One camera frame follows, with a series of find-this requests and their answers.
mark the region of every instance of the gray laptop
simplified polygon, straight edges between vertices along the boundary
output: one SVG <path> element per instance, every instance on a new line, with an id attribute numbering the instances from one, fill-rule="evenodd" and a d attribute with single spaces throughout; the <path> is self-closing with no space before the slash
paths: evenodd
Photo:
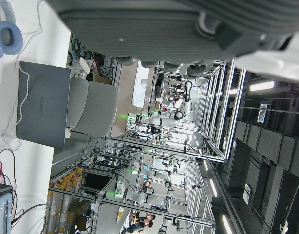
<path id="1" fill-rule="evenodd" d="M 64 149 L 66 116 L 70 88 L 70 69 L 20 62 L 30 74 L 28 97 L 22 106 L 17 138 Z M 19 71 L 19 107 L 26 95 L 27 75 Z"/>

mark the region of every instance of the white table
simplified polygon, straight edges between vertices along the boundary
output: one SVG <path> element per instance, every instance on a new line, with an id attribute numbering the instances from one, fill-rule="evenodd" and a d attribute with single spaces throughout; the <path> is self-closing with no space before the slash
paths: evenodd
<path id="1" fill-rule="evenodd" d="M 39 29 L 37 0 L 10 0 L 13 7 L 17 26 L 23 33 L 24 45 Z M 65 67 L 69 46 L 70 31 L 60 21 L 58 16 L 47 5 L 40 4 L 40 20 L 43 32 L 29 42 L 20 55 L 20 61 L 42 63 Z M 0 60 L 0 151 L 7 148 L 1 134 L 16 123 L 16 101 L 18 96 L 19 65 L 15 56 L 4 55 Z M 15 128 L 9 135 L 15 136 Z M 54 149 L 51 147 L 22 141 L 20 148 L 15 151 L 16 179 L 18 194 L 18 211 L 40 203 L 46 203 L 49 178 Z M 0 155 L 3 171 L 13 180 L 13 159 L 10 152 Z M 45 207 L 29 211 L 13 228 L 13 234 L 38 234 L 44 221 Z"/>

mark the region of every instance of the headphones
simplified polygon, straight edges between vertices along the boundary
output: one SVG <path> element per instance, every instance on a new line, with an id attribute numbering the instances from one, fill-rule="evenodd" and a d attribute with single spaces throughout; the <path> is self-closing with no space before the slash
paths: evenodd
<path id="1" fill-rule="evenodd" d="M 7 21 L 0 22 L 0 58 L 3 54 L 17 54 L 23 47 L 23 36 L 15 25 L 16 20 L 12 6 L 6 0 L 0 0 Z"/>

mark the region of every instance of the ceiling light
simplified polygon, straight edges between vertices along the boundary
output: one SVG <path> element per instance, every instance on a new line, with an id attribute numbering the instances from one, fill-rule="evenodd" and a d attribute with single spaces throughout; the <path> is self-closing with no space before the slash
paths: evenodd
<path id="1" fill-rule="evenodd" d="M 214 183 L 213 183 L 213 180 L 212 180 L 212 179 L 210 179 L 210 185 L 211 185 L 211 188 L 212 188 L 212 191 L 213 191 L 213 195 L 214 195 L 215 197 L 217 197 L 217 196 L 218 196 L 218 193 L 217 193 L 216 187 L 214 186 Z"/>
<path id="2" fill-rule="evenodd" d="M 238 90 L 238 89 L 231 89 L 230 91 L 228 91 L 228 94 L 229 94 L 229 95 L 236 94 L 236 93 L 237 93 L 237 90 Z"/>
<path id="3" fill-rule="evenodd" d="M 253 84 L 250 86 L 250 91 L 257 91 L 263 89 L 272 89 L 274 87 L 274 81 L 260 83 L 260 84 Z"/>
<path id="4" fill-rule="evenodd" d="M 223 221 L 223 224 L 224 224 L 227 234 L 233 234 L 225 215 L 222 216 L 222 221 Z"/>
<path id="5" fill-rule="evenodd" d="M 206 160 L 203 161 L 203 164 L 204 164 L 204 167 L 205 167 L 206 171 L 208 171 L 209 168 L 208 168 L 208 165 L 207 165 L 207 163 L 206 163 Z"/>

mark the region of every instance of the chair backrest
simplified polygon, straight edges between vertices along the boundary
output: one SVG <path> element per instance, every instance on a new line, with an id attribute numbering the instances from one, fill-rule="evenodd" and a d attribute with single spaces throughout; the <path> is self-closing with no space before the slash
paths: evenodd
<path id="1" fill-rule="evenodd" d="M 109 132 L 116 115 L 118 90 L 108 84 L 89 82 L 87 101 L 75 131 L 95 137 Z"/>
<path id="2" fill-rule="evenodd" d="M 67 128 L 75 128 L 85 109 L 87 102 L 89 82 L 81 78 L 71 78 L 70 94 L 67 110 Z"/>

